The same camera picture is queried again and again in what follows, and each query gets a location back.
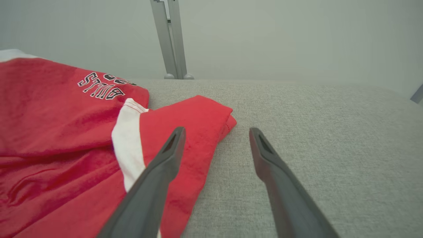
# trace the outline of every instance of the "gray fabric surface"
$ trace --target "gray fabric surface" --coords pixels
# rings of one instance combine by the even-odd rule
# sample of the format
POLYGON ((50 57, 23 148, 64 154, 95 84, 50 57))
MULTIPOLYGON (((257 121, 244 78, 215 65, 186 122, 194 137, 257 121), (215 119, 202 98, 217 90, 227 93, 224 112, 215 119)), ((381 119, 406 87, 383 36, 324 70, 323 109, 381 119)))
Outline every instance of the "gray fabric surface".
POLYGON ((150 108, 195 95, 233 108, 186 237, 275 237, 248 140, 260 128, 341 237, 422 237, 423 108, 358 86, 133 80, 150 108))

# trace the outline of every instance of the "gray couch cushion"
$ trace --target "gray couch cushion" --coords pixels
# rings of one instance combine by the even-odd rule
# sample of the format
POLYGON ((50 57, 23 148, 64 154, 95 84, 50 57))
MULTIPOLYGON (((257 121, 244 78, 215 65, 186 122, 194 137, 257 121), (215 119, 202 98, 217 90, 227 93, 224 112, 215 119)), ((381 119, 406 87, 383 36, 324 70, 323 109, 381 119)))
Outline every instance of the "gray couch cushion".
POLYGON ((195 95, 233 108, 187 237, 275 237, 248 129, 258 127, 342 237, 423 234, 423 108, 358 86, 273 81, 133 80, 150 108, 195 95))

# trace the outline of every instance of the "white trim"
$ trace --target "white trim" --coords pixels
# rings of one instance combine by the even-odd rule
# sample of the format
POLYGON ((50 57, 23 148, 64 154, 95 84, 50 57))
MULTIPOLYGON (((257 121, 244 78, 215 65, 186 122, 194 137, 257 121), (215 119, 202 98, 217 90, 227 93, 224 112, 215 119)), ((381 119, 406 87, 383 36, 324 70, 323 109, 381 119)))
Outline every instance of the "white trim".
POLYGON ((20 50, 0 50, 0 63, 6 62, 16 58, 38 58, 37 56, 25 54, 20 50))
POLYGON ((148 112, 132 98, 126 99, 112 131, 112 141, 128 192, 146 168, 140 137, 140 115, 148 112))

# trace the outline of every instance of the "white wall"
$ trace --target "white wall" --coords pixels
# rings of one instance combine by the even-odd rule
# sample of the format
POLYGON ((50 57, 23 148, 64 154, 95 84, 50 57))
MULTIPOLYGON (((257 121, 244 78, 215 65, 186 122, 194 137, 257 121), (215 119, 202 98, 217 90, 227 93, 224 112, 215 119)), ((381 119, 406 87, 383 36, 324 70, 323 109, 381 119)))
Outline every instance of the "white wall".
POLYGON ((196 79, 423 83, 421 0, 179 0, 196 79))
POLYGON ((123 78, 166 74, 148 0, 1 0, 0 49, 123 78))

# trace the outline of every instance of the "red fabric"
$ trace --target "red fabric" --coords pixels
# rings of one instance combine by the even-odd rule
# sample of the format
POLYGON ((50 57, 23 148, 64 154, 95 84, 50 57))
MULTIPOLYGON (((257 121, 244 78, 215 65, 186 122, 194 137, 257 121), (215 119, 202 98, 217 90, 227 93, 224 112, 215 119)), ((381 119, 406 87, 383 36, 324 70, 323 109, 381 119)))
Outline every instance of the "red fabric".
MULTIPOLYGON (((48 60, 0 63, 0 237, 94 237, 126 192, 111 132, 127 97, 86 93, 92 73, 48 60)), ((102 82, 109 83, 97 72, 102 82)))
POLYGON ((169 185, 160 231, 162 237, 180 237, 204 187, 214 150, 235 126, 232 109, 196 96, 143 113, 140 135, 144 162, 148 165, 176 127, 185 127, 187 137, 179 173, 169 185))
MULTIPOLYGON (((147 108, 148 91, 95 73, 39 58, 0 63, 0 237, 95 237, 126 195, 111 132, 125 99, 147 108), (103 99, 93 94, 100 83, 115 85, 103 99)), ((231 111, 197 96, 141 114, 146 165, 175 127, 187 130, 162 237, 182 234, 216 145, 236 124, 231 111)))

